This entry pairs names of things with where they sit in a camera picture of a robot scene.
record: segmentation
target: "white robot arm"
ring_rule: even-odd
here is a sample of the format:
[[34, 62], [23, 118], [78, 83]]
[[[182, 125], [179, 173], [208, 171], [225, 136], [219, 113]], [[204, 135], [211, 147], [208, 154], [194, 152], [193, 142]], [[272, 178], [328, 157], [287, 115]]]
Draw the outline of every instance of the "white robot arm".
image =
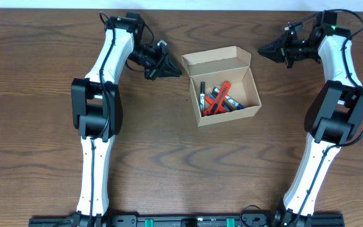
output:
[[[342, 58], [342, 45], [345, 41], [345, 37], [332, 35], [325, 36], [321, 41], [318, 53], [323, 63], [323, 69], [325, 72], [325, 81], [339, 81], [343, 85], [354, 87], [348, 77], [346, 77], [343, 58]], [[349, 70], [352, 73], [352, 79], [359, 85], [362, 86], [358, 80], [354, 64], [351, 58], [351, 41], [346, 43], [347, 49], [345, 54], [347, 55], [346, 60], [349, 66]], [[339, 105], [344, 105], [343, 100], [338, 101]], [[284, 196], [284, 205], [287, 209], [292, 210], [293, 213], [297, 214], [303, 203], [303, 199], [306, 197], [306, 192], [310, 188], [315, 173], [319, 167], [319, 163], [323, 157], [323, 152], [330, 146], [334, 146], [335, 143], [329, 143], [327, 141], [315, 142], [314, 137], [308, 133], [306, 136], [306, 147], [302, 157], [301, 164], [296, 173], [294, 182], [290, 189]], [[306, 201], [301, 215], [313, 215], [314, 202], [319, 192], [321, 183], [327, 173], [328, 167], [332, 163], [334, 157], [338, 154], [341, 148], [332, 148], [326, 155], [326, 161], [320, 167], [320, 171], [316, 177], [313, 189]]]
[[[285, 62], [288, 68], [294, 61], [321, 60], [326, 82], [306, 114], [305, 152], [294, 182], [283, 198], [283, 217], [276, 218], [273, 226], [310, 226], [316, 196], [328, 167], [342, 146], [356, 143], [363, 136], [361, 133], [351, 143], [345, 143], [354, 137], [363, 119], [363, 87], [352, 62], [352, 35], [348, 29], [336, 26], [336, 11], [347, 10], [323, 11], [289, 23], [283, 36], [258, 51], [275, 62]], [[312, 17], [309, 38], [299, 40], [296, 32], [303, 21]], [[344, 105], [348, 111], [336, 110], [337, 105]]]
[[[95, 65], [85, 79], [75, 79], [71, 87], [74, 126], [79, 129], [83, 149], [82, 189], [76, 210], [85, 216], [103, 216], [108, 209], [110, 151], [122, 121], [117, 85], [126, 60], [144, 66], [146, 79], [182, 73], [169, 58], [166, 42], [159, 41], [155, 47], [140, 44], [146, 25], [138, 14], [127, 13], [126, 17], [110, 19], [112, 23], [105, 22], [106, 39]], [[104, 97], [103, 86], [108, 97]], [[103, 99], [102, 105], [87, 103], [86, 99], [92, 98]], [[109, 121], [107, 129], [104, 128], [106, 119]]]

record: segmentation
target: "open cardboard box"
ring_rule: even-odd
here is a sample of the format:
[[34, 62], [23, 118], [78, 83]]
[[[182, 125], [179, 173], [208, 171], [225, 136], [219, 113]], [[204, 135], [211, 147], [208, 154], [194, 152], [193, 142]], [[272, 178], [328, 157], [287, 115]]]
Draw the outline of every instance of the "open cardboard box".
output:
[[[225, 47], [185, 54], [181, 59], [190, 76], [190, 95], [199, 126], [252, 117], [262, 106], [250, 70], [251, 54], [247, 51], [236, 46]], [[225, 81], [232, 84], [228, 95], [245, 108], [236, 110], [233, 107], [232, 112], [202, 117], [199, 106], [201, 82], [205, 82], [205, 94], [208, 95], [215, 86], [221, 88]]]

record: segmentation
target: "marker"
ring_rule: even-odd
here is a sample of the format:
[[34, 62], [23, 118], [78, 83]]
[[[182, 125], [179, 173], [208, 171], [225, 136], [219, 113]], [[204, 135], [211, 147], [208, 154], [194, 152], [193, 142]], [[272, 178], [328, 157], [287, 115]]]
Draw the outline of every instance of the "marker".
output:
[[[218, 95], [219, 93], [219, 88], [217, 87], [214, 87], [214, 89], [212, 90], [212, 92], [215, 94], [215, 95]], [[226, 95], [225, 96], [226, 100], [231, 104], [233, 105], [234, 107], [236, 107], [238, 110], [241, 110], [241, 109], [244, 109], [245, 107], [238, 103], [238, 101], [234, 100], [232, 97], [230, 97], [229, 95]]]
[[204, 99], [205, 99], [205, 82], [201, 82], [201, 89], [200, 89], [201, 116], [204, 116]]

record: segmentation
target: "wooden table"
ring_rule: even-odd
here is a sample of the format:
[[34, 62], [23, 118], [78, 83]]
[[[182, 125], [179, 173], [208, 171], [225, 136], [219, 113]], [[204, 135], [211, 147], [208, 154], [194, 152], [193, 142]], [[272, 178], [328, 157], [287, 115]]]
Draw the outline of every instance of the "wooden table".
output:
[[[83, 157], [70, 85], [89, 72], [103, 45], [98, 12], [0, 9], [0, 226], [75, 211]], [[288, 21], [310, 12], [137, 12], [156, 39], [169, 43], [179, 65], [182, 54], [201, 50], [237, 45], [251, 52], [263, 107], [252, 118], [198, 128], [186, 73], [152, 82], [124, 69], [110, 209], [186, 214], [240, 212], [248, 204], [273, 208], [296, 174], [304, 116], [324, 75], [312, 60], [286, 69], [256, 51], [278, 38]], [[354, 32], [359, 23], [343, 17], [342, 25]], [[363, 32], [354, 38], [352, 55], [363, 83]], [[341, 211], [347, 226], [363, 226], [363, 140], [338, 154], [316, 210]]]

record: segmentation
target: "cable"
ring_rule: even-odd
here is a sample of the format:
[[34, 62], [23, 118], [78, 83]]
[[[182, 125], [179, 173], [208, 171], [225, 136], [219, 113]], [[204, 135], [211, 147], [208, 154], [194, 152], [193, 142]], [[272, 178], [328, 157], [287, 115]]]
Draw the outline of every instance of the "cable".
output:
[[245, 210], [247, 210], [249, 207], [255, 207], [255, 208], [257, 208], [257, 209], [259, 209], [259, 210], [261, 210], [258, 206], [256, 206], [256, 205], [249, 205], [249, 206], [246, 206], [245, 208], [243, 208], [243, 210], [240, 212], [240, 215], [239, 215], [239, 218], [240, 218], [240, 223], [242, 224], [242, 226], [243, 225], [245, 225], [246, 227], [253, 227], [253, 226], [250, 226], [246, 221], [243, 221], [243, 212], [245, 211]]
[[91, 139], [91, 149], [92, 149], [92, 164], [91, 164], [91, 207], [89, 210], [89, 223], [88, 226], [92, 226], [92, 212], [93, 212], [93, 189], [94, 189], [94, 184], [95, 184], [95, 141]]
[[152, 40], [151, 40], [151, 43], [149, 45], [152, 45], [154, 43], [154, 40], [155, 40], [155, 36], [154, 36], [154, 33], [152, 32], [152, 30], [148, 27], [147, 24], [145, 24], [146, 28], [148, 29], [149, 32], [151, 32], [151, 35], [152, 35]]
[[[347, 10], [347, 9], [331, 9], [329, 11], [343, 11], [343, 12], [347, 12], [347, 13], [350, 13], [352, 15], [354, 15], [356, 18], [358, 18], [360, 20], [360, 22], [362, 23], [362, 26], [361, 28], [356, 31], [355, 33], [351, 34], [350, 36], [348, 36], [343, 45], [342, 45], [342, 56], [343, 56], [343, 61], [344, 61], [344, 68], [345, 68], [345, 72], [347, 73], [347, 77], [348, 79], [350, 80], [350, 82], [355, 86], [355, 88], [359, 91], [360, 95], [363, 97], [363, 90], [362, 90], [362, 87], [360, 87], [355, 81], [354, 79], [352, 79], [351, 75], [352, 73], [350, 73], [350, 70], [349, 70], [349, 67], [348, 67], [348, 64], [347, 64], [347, 58], [345, 57], [345, 49], [346, 49], [346, 46], [345, 44], [348, 42], [348, 40], [350, 40], [352, 37], [354, 37], [356, 34], [358, 34], [359, 32], [361, 32], [363, 30], [363, 19], [357, 14], [357, 13], [354, 13], [353, 11], [350, 11], [350, 10]], [[349, 143], [344, 143], [344, 144], [336, 144], [336, 145], [333, 145], [333, 146], [329, 146], [326, 148], [325, 151], [323, 151], [323, 156], [321, 157], [321, 160], [320, 160], [320, 164], [318, 166], [318, 169], [316, 170], [316, 173], [314, 174], [314, 177], [313, 177], [313, 180], [312, 180], [312, 183], [309, 187], [309, 189], [306, 191], [306, 196], [302, 202], [302, 205], [299, 209], [299, 212], [297, 213], [297, 216], [295, 218], [295, 220], [291, 223], [296, 223], [304, 209], [304, 206], [305, 206], [305, 203], [306, 201], [308, 200], [310, 194], [311, 194], [311, 191], [313, 189], [313, 186], [314, 186], [314, 183], [316, 182], [316, 179], [318, 177], [318, 174], [319, 174], [319, 171], [321, 169], [321, 166], [323, 165], [323, 162], [327, 156], [327, 153], [329, 152], [329, 150], [331, 150], [332, 148], [339, 148], [339, 147], [347, 147], [347, 146], [351, 146], [351, 145], [354, 145], [355, 143], [357, 143], [358, 141], [360, 141], [363, 137], [363, 130], [361, 131], [361, 133], [351, 142]]]
[[127, 59], [125, 60], [125, 66], [127, 66], [127, 68], [129, 68], [131, 71], [134, 71], [134, 72], [138, 72], [138, 73], [143, 73], [143, 72], [147, 72], [149, 71], [149, 69], [145, 69], [145, 70], [136, 70], [136, 69], [133, 69], [129, 66], [129, 64], [127, 63]]
[[305, 18], [305, 19], [302, 19], [302, 20], [300, 20], [300, 21], [298, 21], [298, 22], [295, 22], [295, 23], [293, 23], [293, 24], [289, 25], [289, 27], [295, 27], [295, 26], [298, 26], [300, 23], [305, 22], [305, 21], [307, 21], [308, 19], [315, 17], [317, 14], [319, 14], [319, 13], [315, 13], [315, 14], [313, 14], [313, 15], [310, 15], [310, 16], [308, 16], [308, 17], [307, 17], [307, 18]]
[[[359, 91], [360, 95], [363, 97], [363, 88], [360, 87], [351, 77], [352, 73], [350, 73], [350, 69], [348, 68], [348, 64], [347, 64], [347, 58], [345, 56], [345, 49], [346, 46], [345, 44], [347, 44], [348, 40], [352, 39], [352, 37], [354, 37], [355, 35], [357, 35], [358, 33], [360, 33], [363, 30], [363, 19], [357, 14], [354, 13], [353, 11], [347, 10], [347, 9], [331, 9], [330, 11], [343, 11], [346, 13], [350, 13], [352, 15], [354, 15], [356, 18], [358, 18], [358, 20], [362, 23], [361, 28], [356, 31], [355, 33], [351, 34], [350, 36], [348, 36], [342, 46], [342, 55], [343, 55], [343, 61], [344, 61], [344, 68], [345, 68], [345, 72], [347, 73], [347, 77], [350, 80], [350, 82], [355, 86], [355, 88], [357, 88], [357, 90]], [[346, 143], [346, 144], [339, 144], [338, 146], [341, 147], [346, 147], [346, 146], [351, 146], [353, 144], [355, 144], [356, 142], [360, 141], [363, 137], [363, 130], [362, 132], [358, 135], [357, 138], [355, 138], [353, 141]]]
[[101, 67], [99, 69], [99, 80], [100, 80], [100, 83], [101, 83], [101, 87], [103, 88], [103, 94], [105, 97], [106, 97], [106, 103], [107, 103], [107, 117], [106, 117], [106, 122], [105, 122], [105, 125], [103, 126], [102, 130], [96, 135], [96, 136], [93, 136], [91, 138], [91, 140], [95, 140], [95, 139], [98, 139], [100, 138], [103, 133], [105, 133], [109, 123], [110, 123], [110, 115], [111, 115], [111, 108], [110, 108], [110, 99], [109, 99], [109, 95], [108, 95], [108, 92], [106, 90], [106, 86], [103, 82], [103, 70], [105, 68], [105, 64], [106, 64], [106, 61], [110, 55], [110, 52], [112, 51], [113, 49], [113, 46], [115, 45], [115, 39], [116, 39], [116, 36], [115, 36], [115, 27], [114, 27], [114, 24], [113, 22], [111, 21], [111, 19], [107, 16], [107, 14], [105, 12], [102, 12], [100, 11], [99, 12], [99, 16], [101, 18], [101, 20], [103, 21], [103, 18], [101, 16], [105, 16], [105, 18], [107, 18], [107, 21], [109, 21], [109, 24], [113, 30], [113, 38], [112, 38], [112, 44], [110, 45], [110, 48], [109, 50], [107, 51], [107, 54], [103, 60], [103, 62], [101, 63]]
[[100, 81], [100, 84], [101, 84], [101, 87], [102, 87], [102, 90], [103, 90], [103, 94], [102, 94], [102, 98], [106, 98], [106, 104], [107, 104], [107, 117], [106, 117], [106, 121], [105, 121], [105, 124], [103, 126], [103, 128], [101, 129], [101, 131], [90, 138], [90, 141], [91, 141], [91, 150], [92, 150], [92, 163], [91, 163], [91, 198], [90, 198], [90, 210], [89, 210], [89, 222], [88, 222], [88, 226], [91, 226], [92, 225], [92, 212], [93, 212], [93, 191], [94, 191], [94, 171], [95, 171], [95, 139], [98, 139], [100, 138], [103, 133], [105, 133], [105, 131], [107, 130], [107, 127], [110, 123], [110, 116], [111, 116], [111, 107], [110, 107], [110, 99], [109, 99], [109, 94], [107, 92], [107, 89], [106, 89], [106, 86], [103, 82], [103, 70], [105, 68], [105, 64], [106, 64], [106, 61], [108, 59], [108, 57], [110, 56], [110, 53], [112, 52], [112, 49], [113, 49], [113, 46], [115, 45], [115, 39], [116, 39], [116, 36], [115, 36], [115, 27], [114, 27], [114, 24], [113, 22], [111, 21], [111, 19], [107, 16], [107, 14], [105, 12], [102, 12], [100, 11], [99, 12], [99, 17], [100, 17], [100, 20], [105, 24], [105, 21], [103, 20], [102, 18], [102, 15], [105, 16], [105, 18], [107, 19], [107, 21], [109, 22], [111, 28], [112, 28], [112, 31], [113, 31], [113, 38], [112, 38], [112, 43], [110, 44], [110, 47], [109, 47], [109, 50], [107, 51], [107, 54], [103, 60], [103, 62], [101, 63], [101, 67], [99, 69], [99, 81]]

